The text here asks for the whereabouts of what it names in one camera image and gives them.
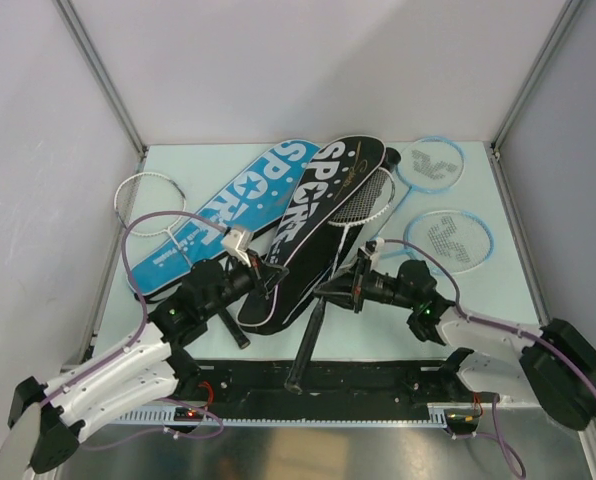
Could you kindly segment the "white racket black grip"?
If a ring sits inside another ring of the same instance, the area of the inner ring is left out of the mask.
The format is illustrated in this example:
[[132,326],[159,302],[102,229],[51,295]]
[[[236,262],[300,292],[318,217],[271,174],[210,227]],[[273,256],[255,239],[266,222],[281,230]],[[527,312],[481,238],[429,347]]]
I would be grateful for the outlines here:
[[[185,211],[186,196],[171,178],[156,172],[134,174],[124,180],[114,196],[115,212],[125,229],[137,218],[157,211]],[[174,237],[175,227],[183,220],[178,215],[161,216],[143,221],[132,229],[137,237],[167,235],[177,252],[191,265],[180,242]]]

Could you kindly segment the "black shuttlecock tube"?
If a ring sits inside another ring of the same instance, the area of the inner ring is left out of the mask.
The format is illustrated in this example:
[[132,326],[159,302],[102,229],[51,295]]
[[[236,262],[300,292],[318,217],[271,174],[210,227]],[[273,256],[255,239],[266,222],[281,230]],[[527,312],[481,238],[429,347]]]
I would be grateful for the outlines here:
[[394,173],[401,162],[401,154],[392,147],[387,147],[382,166],[390,173]]

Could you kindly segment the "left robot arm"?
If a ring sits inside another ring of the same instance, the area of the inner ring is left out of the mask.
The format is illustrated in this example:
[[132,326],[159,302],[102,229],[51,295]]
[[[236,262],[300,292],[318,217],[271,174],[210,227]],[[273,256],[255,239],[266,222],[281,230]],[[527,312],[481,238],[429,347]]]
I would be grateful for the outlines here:
[[287,268],[257,256],[250,265],[203,260],[109,351],[46,383],[29,377],[12,400],[8,426],[37,411],[25,444],[23,469],[46,473],[69,459],[91,435],[123,414],[161,398],[188,400],[199,389],[200,367],[186,348],[208,321],[251,293],[270,295]]

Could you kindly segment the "black racket cover bag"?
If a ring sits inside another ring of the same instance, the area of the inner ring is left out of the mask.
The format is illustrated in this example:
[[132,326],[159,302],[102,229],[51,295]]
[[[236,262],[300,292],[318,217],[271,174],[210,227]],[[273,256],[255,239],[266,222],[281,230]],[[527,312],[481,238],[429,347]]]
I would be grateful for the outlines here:
[[237,317],[248,333],[273,335],[291,325],[330,271],[341,239],[327,222],[381,167],[387,146],[368,135],[345,136],[307,163],[280,220],[266,261],[288,269],[268,295],[251,292]]

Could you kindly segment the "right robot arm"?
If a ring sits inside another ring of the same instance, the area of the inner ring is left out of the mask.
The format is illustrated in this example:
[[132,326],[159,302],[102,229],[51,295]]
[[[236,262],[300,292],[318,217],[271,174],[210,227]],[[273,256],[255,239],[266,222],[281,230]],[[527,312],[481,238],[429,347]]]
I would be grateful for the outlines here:
[[442,393],[454,401],[490,392],[535,403],[554,421],[576,431],[596,418],[596,349],[569,322],[527,325],[477,313],[458,296],[437,290],[431,257],[404,261],[396,275],[376,270],[381,246],[369,241],[353,260],[314,290],[354,313],[375,302],[409,311],[407,325],[421,342],[463,352],[440,376]]

